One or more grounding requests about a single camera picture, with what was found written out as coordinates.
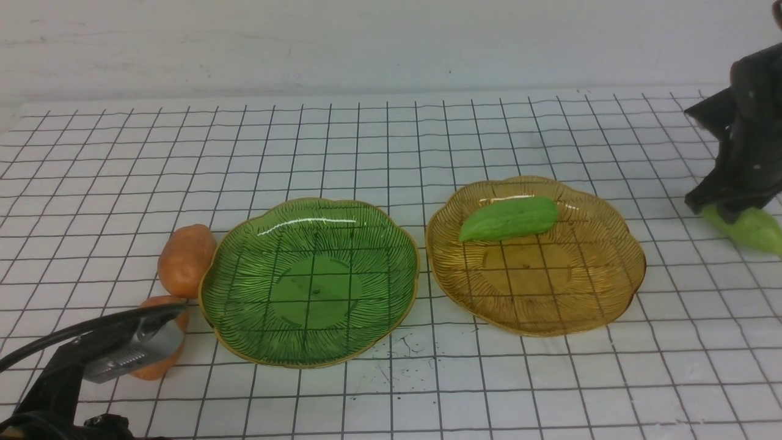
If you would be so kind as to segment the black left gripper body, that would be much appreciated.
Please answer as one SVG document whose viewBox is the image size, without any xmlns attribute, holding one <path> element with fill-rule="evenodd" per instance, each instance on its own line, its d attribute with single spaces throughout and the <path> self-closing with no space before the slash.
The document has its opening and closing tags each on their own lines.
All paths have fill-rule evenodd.
<svg viewBox="0 0 782 440">
<path fill-rule="evenodd" d="M 104 413 L 75 424 L 87 365 L 120 345 L 70 342 L 60 346 L 12 415 L 3 439 L 131 439 L 128 418 Z"/>
</svg>

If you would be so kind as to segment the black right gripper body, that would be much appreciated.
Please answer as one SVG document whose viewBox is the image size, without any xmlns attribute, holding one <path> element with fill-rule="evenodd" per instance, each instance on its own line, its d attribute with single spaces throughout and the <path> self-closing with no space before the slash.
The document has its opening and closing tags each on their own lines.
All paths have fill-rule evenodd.
<svg viewBox="0 0 782 440">
<path fill-rule="evenodd" d="M 715 171 L 732 183 L 780 181 L 780 51 L 735 61 L 729 87 L 684 111 L 720 142 Z"/>
</svg>

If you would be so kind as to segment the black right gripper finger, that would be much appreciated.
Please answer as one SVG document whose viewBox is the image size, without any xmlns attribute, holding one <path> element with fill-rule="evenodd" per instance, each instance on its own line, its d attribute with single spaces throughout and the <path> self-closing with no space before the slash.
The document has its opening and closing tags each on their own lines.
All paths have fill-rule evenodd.
<svg viewBox="0 0 782 440">
<path fill-rule="evenodd" d="M 780 179 L 773 184 L 763 181 L 762 186 L 753 183 L 746 187 L 724 174 L 709 174 L 686 194 L 684 201 L 695 214 L 704 213 L 704 209 L 712 207 L 723 222 L 734 224 L 743 212 L 765 208 L 780 190 Z"/>
</svg>

